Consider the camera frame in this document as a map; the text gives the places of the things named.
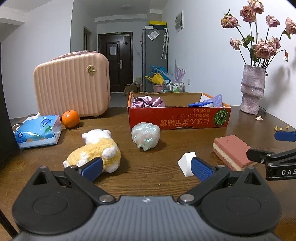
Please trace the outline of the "yellow black box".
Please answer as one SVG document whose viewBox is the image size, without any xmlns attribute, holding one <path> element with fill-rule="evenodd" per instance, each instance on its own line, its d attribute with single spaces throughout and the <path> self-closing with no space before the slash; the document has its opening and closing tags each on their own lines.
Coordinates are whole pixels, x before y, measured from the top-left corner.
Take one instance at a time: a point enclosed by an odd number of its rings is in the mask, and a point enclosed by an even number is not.
<svg viewBox="0 0 296 241">
<path fill-rule="evenodd" d="M 158 30 L 164 30 L 165 28 L 167 28 L 167 23 L 163 21 L 149 21 L 149 25 Z"/>
</svg>

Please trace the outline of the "purple satin bow scrunchie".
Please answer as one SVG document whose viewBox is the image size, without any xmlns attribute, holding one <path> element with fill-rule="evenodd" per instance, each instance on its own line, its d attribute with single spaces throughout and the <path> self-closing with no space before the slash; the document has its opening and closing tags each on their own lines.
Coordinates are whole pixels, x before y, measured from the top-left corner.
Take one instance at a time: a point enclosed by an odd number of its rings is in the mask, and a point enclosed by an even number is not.
<svg viewBox="0 0 296 241">
<path fill-rule="evenodd" d="M 137 97 L 132 101 L 131 108 L 164 108 L 165 102 L 161 97 L 150 97 L 148 95 Z"/>
</svg>

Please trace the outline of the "white electrical panel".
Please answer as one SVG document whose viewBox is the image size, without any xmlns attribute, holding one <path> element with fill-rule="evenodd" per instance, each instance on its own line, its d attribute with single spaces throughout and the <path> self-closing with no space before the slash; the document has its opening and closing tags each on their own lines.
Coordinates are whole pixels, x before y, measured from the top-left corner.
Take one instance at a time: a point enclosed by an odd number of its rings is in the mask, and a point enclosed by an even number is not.
<svg viewBox="0 0 296 241">
<path fill-rule="evenodd" d="M 177 32 L 184 29 L 184 11 L 181 10 L 175 18 L 175 29 Z"/>
</svg>

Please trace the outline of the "yellow white plush toy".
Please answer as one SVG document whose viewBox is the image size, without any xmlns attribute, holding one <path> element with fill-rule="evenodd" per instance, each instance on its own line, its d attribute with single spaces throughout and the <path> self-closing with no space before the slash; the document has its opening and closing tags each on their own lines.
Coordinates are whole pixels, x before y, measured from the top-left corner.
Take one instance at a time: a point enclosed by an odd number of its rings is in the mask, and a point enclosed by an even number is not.
<svg viewBox="0 0 296 241">
<path fill-rule="evenodd" d="M 121 152 L 117 143 L 111 137 L 111 131 L 95 129 L 82 134 L 85 145 L 75 149 L 63 162 L 63 166 L 76 165 L 81 167 L 94 158 L 103 161 L 103 172 L 113 173 L 119 165 Z"/>
</svg>

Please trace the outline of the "red orange cardboard box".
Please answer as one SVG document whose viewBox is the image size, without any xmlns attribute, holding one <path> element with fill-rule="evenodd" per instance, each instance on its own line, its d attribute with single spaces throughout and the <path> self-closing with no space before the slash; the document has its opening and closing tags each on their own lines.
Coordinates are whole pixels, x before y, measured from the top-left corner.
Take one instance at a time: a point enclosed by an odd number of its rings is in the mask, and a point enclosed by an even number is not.
<svg viewBox="0 0 296 241">
<path fill-rule="evenodd" d="M 149 96 L 160 97 L 164 107 L 133 107 L 136 98 Z M 224 128 L 228 125 L 231 106 L 222 103 L 221 107 L 191 107 L 189 104 L 212 98 L 206 93 L 196 92 L 131 92 L 129 94 L 127 110 L 129 127 L 138 123 L 152 123 L 161 130 L 175 130 L 177 128 Z"/>
</svg>

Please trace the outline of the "pink textured vase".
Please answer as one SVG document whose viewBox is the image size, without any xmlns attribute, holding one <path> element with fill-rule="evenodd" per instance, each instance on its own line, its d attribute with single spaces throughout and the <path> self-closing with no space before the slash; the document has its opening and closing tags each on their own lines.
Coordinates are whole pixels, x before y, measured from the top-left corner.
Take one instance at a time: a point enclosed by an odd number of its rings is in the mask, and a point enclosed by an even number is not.
<svg viewBox="0 0 296 241">
<path fill-rule="evenodd" d="M 240 110 L 244 113 L 257 115 L 259 101 L 264 97 L 266 70 L 261 67 L 244 65 L 241 81 L 242 102 Z"/>
</svg>

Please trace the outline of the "dark brown door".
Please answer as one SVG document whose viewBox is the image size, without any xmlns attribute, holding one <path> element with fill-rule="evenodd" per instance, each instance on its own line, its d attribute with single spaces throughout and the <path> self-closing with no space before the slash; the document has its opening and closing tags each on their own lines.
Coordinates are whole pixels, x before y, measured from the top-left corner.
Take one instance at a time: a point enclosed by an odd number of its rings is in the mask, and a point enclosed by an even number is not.
<svg viewBox="0 0 296 241">
<path fill-rule="evenodd" d="M 109 61 L 110 91 L 123 92 L 133 83 L 132 32 L 99 34 L 98 52 Z"/>
</svg>

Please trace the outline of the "orange fruit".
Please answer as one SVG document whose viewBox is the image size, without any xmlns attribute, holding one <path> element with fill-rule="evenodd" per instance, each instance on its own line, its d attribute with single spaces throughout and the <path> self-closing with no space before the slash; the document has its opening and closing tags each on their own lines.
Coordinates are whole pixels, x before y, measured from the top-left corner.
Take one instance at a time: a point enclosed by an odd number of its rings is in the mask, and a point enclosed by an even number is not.
<svg viewBox="0 0 296 241">
<path fill-rule="evenodd" d="M 80 116 L 77 111 L 68 110 L 63 113 L 61 120 L 65 128 L 74 128 L 79 124 Z"/>
</svg>

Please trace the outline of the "brown cardboard box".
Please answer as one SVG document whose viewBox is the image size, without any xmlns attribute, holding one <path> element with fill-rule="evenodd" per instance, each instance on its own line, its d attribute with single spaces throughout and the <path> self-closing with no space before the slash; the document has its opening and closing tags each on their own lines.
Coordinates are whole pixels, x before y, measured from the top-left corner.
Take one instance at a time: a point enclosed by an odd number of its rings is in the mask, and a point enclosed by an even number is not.
<svg viewBox="0 0 296 241">
<path fill-rule="evenodd" d="M 123 95 L 129 96 L 131 92 L 139 92 L 140 91 L 140 85 L 139 84 L 128 84 L 125 86 L 125 90 L 123 92 Z"/>
</svg>

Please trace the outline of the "iridescent white pouch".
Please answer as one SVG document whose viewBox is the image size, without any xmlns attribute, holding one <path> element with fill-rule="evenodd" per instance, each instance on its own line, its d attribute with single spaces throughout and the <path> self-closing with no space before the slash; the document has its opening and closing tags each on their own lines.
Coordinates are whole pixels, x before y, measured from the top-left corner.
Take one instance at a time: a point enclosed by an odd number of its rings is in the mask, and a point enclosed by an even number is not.
<svg viewBox="0 0 296 241">
<path fill-rule="evenodd" d="M 161 137 L 161 130 L 158 125 L 141 122 L 132 128 L 131 134 L 137 147 L 147 151 L 156 147 Z"/>
</svg>

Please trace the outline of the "pink ribbed suitcase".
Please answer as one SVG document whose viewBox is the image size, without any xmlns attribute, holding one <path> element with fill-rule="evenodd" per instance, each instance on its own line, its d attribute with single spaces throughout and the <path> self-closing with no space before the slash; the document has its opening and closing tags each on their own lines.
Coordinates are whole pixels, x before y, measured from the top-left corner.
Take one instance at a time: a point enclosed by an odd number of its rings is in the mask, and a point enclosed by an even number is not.
<svg viewBox="0 0 296 241">
<path fill-rule="evenodd" d="M 72 52 L 39 64 L 33 72 L 38 111 L 99 116 L 110 104 L 109 61 L 98 52 Z"/>
</svg>

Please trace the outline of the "grey refrigerator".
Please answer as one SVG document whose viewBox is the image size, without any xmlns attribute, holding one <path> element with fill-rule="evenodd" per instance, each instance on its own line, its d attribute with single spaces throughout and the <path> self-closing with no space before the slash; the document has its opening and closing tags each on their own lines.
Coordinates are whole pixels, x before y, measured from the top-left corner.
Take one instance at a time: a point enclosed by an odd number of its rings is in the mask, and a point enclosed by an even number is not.
<svg viewBox="0 0 296 241">
<path fill-rule="evenodd" d="M 162 57 L 165 30 L 142 29 L 142 90 L 153 92 L 152 83 L 145 76 L 152 76 L 153 68 L 163 67 L 167 70 L 168 61 Z"/>
</svg>

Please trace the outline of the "pink layered sponge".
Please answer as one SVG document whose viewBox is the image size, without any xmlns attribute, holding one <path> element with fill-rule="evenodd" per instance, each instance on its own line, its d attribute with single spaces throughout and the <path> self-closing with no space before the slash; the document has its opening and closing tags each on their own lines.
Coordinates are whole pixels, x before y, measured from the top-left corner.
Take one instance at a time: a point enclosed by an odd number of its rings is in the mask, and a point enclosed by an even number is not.
<svg viewBox="0 0 296 241">
<path fill-rule="evenodd" d="M 213 152 L 232 171 L 243 171 L 246 167 L 255 165 L 246 156 L 249 149 L 251 147 L 236 135 L 215 138 L 213 142 Z"/>
</svg>

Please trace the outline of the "blue handkerchief tissue pack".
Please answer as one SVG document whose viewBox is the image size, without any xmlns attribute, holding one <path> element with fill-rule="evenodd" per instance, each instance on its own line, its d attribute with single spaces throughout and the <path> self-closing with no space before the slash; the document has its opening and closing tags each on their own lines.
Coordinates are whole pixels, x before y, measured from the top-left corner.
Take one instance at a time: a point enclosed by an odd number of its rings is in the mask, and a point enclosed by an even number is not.
<svg viewBox="0 0 296 241">
<path fill-rule="evenodd" d="M 191 103 L 188 105 L 188 107 L 213 107 L 213 102 L 212 101 L 204 101 L 204 102 L 195 102 L 195 103 Z"/>
</svg>

